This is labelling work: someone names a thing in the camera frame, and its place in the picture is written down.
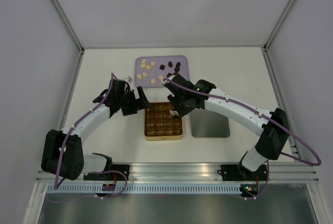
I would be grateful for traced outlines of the gold chocolate box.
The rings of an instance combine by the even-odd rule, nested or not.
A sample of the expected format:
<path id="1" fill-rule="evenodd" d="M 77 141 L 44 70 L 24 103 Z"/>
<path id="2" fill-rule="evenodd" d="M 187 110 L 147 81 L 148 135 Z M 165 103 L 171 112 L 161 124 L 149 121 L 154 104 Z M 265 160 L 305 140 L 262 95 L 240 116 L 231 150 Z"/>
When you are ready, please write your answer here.
<path id="1" fill-rule="evenodd" d="M 145 109 L 144 136 L 147 141 L 177 141 L 183 138 L 182 118 L 174 119 L 169 102 L 152 103 L 151 109 Z"/>

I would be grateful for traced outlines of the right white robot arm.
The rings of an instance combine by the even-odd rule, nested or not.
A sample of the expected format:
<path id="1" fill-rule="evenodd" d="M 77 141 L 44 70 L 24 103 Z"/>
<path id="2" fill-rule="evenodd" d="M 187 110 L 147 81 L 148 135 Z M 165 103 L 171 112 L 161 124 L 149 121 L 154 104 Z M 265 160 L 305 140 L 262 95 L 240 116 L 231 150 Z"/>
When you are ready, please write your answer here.
<path id="1" fill-rule="evenodd" d="M 183 117 L 194 109 L 208 110 L 241 124 L 258 136 L 256 144 L 237 165 L 240 178 L 250 180 L 261 165 L 280 157 L 289 138 L 289 124 L 282 109 L 256 108 L 238 101 L 205 80 L 193 84 L 181 75 L 172 75 L 164 78 L 162 84 L 171 92 L 168 100 L 179 116 Z"/>

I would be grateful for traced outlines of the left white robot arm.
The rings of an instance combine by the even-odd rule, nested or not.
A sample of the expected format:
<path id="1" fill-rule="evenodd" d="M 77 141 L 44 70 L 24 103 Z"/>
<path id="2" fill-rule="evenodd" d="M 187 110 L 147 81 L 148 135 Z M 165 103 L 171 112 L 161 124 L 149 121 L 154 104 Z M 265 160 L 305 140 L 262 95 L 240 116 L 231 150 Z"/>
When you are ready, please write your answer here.
<path id="1" fill-rule="evenodd" d="M 112 158 L 101 153 L 85 155 L 84 142 L 118 111 L 127 116 L 150 108 L 152 104 L 142 87 L 131 89 L 127 81 L 113 78 L 82 117 L 68 127 L 47 133 L 42 171 L 55 175 L 56 179 L 76 180 L 80 174 L 96 174 L 101 180 L 109 180 L 113 176 Z"/>

